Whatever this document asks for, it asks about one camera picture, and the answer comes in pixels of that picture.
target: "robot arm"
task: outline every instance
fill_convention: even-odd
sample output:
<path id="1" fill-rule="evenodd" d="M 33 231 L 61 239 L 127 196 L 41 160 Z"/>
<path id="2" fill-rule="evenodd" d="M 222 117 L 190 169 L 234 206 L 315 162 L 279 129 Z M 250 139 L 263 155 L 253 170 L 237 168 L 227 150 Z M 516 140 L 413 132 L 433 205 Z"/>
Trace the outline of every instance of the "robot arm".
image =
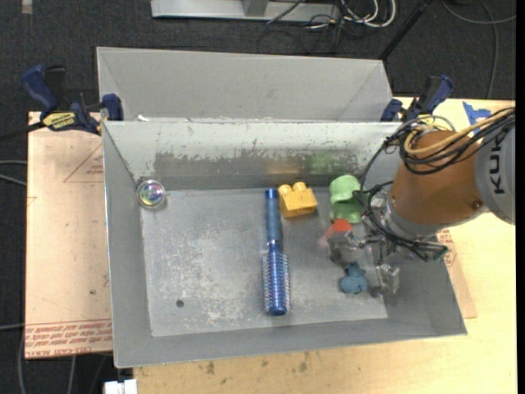
<path id="1" fill-rule="evenodd" d="M 497 115 L 483 139 L 427 127 L 406 137 L 388 198 L 393 227 L 427 236 L 484 208 L 514 224 L 514 110 Z"/>

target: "table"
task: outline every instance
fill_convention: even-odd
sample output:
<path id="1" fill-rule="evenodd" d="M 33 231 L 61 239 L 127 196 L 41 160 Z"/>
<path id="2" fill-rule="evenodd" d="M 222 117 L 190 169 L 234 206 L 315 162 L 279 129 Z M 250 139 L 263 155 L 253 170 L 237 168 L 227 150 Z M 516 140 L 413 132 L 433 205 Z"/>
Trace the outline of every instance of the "table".
<path id="1" fill-rule="evenodd" d="M 511 104 L 509 101 L 468 102 L 475 108 L 489 108 L 493 111 Z M 446 101 L 436 113 L 453 119 L 458 128 L 467 125 L 460 100 Z M 44 130 L 36 133 L 51 132 Z M 40 174 L 45 174 L 53 183 L 53 179 L 60 178 L 61 171 L 58 160 L 51 162 L 44 170 L 34 163 L 34 159 L 42 150 L 49 153 L 53 151 L 54 143 L 51 138 L 60 139 L 61 151 L 71 156 L 73 148 L 67 145 L 74 144 L 78 136 L 73 132 L 51 133 L 41 140 L 39 147 L 34 147 L 36 140 L 30 143 L 33 146 L 29 156 L 26 315 L 29 311 L 29 318 L 38 316 L 40 324 L 80 322 L 84 316 L 91 323 L 97 323 L 100 319 L 107 326 L 109 292 L 107 281 L 104 280 L 107 256 L 105 244 L 101 242 L 103 235 L 100 233 L 103 232 L 103 224 L 89 224 L 90 229 L 97 232 L 94 245 L 87 244 L 87 241 L 91 241 L 89 238 L 79 239 L 75 237 L 75 233 L 68 234 L 65 223 L 59 220 L 53 225 L 60 231 L 54 238 L 62 238 L 62 245 L 58 250 L 60 253 L 49 250 L 44 258 L 36 258 L 35 255 L 43 247 L 30 244 L 30 241 L 34 242 L 31 238 L 36 238 L 43 231 L 43 225 L 39 226 L 42 224 L 39 215 L 42 212 L 52 214 L 53 209 L 60 208 L 59 200 L 55 199 L 48 200 L 47 210 L 34 209 L 37 203 L 34 197 L 38 198 L 41 190 L 39 186 L 43 186 L 45 182 Z M 82 155 L 85 162 L 74 165 L 70 161 L 69 165 L 76 177 L 80 171 L 83 177 L 88 177 L 87 180 L 72 179 L 74 175 L 62 179 L 62 183 L 71 183 L 64 187 L 71 192 L 68 193 L 71 199 L 78 199 L 75 194 L 80 189 L 86 195 L 96 194 L 89 200 L 78 201 L 72 209 L 75 212 L 75 221 L 67 227 L 75 227 L 76 231 L 85 230 L 82 227 L 86 223 L 84 213 L 103 213 L 103 197 L 100 193 L 102 183 L 99 174 L 95 173 L 99 169 L 99 148 L 95 141 L 90 144 L 94 145 L 94 151 L 87 153 L 87 156 Z M 502 222 L 491 213 L 484 213 L 471 222 L 451 228 L 450 233 L 461 258 L 464 276 L 477 311 L 476 318 L 465 321 L 467 336 L 136 368 L 133 374 L 139 381 L 139 392 L 516 392 L 515 227 Z M 72 257 L 71 262 L 58 257 L 64 252 L 73 251 L 78 254 L 75 261 Z M 71 264 L 75 266 L 67 269 L 68 276 L 61 277 L 60 285 L 47 284 L 42 287 L 36 284 L 42 276 L 46 276 L 48 282 L 50 279 L 53 281 L 53 276 L 63 276 L 64 270 Z M 76 305 L 77 309 L 71 310 L 72 305 Z M 103 332 L 107 329 L 94 327 L 89 331 Z M 111 340 L 106 334 L 94 343 L 103 344 L 104 337 L 106 343 Z M 83 350 L 63 351 L 62 354 L 107 349 L 107 344 L 90 345 L 89 337 L 85 338 L 88 340 L 85 341 Z M 64 338 L 56 336 L 54 340 Z M 44 346 L 43 349 L 53 352 L 49 346 Z M 28 356 L 26 349 L 26 358 L 38 356 L 40 355 Z"/>

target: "orange object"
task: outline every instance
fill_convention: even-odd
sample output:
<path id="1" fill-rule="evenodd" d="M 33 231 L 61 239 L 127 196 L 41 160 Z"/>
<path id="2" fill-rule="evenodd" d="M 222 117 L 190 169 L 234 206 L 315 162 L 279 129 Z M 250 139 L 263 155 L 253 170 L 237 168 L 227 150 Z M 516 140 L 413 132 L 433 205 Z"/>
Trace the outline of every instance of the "orange object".
<path id="1" fill-rule="evenodd" d="M 336 221 L 328 228 L 325 237 L 330 238 L 334 232 L 347 232 L 352 231 L 352 225 L 346 219 L 336 219 Z"/>

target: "green plastic object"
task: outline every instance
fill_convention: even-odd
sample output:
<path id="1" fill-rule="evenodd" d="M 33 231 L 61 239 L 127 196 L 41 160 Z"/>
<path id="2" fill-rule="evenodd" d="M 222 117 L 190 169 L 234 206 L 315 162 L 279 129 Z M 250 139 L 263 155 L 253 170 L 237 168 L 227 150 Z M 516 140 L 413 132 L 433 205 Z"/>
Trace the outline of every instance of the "green plastic object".
<path id="1" fill-rule="evenodd" d="M 363 207 L 354 198 L 353 192 L 359 190 L 361 184 L 353 175 L 343 175 L 330 183 L 330 219 L 346 219 L 350 223 L 360 223 Z"/>

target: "yellow lego brick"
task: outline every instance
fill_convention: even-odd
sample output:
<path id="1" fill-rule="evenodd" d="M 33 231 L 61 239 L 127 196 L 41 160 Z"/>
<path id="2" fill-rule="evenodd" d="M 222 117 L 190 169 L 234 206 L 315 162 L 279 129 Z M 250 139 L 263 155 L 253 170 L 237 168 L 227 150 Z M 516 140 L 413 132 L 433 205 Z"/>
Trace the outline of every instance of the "yellow lego brick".
<path id="1" fill-rule="evenodd" d="M 296 182 L 293 187 L 284 184 L 279 187 L 278 192 L 279 207 L 283 218 L 310 214 L 317 208 L 315 195 L 304 182 Z"/>

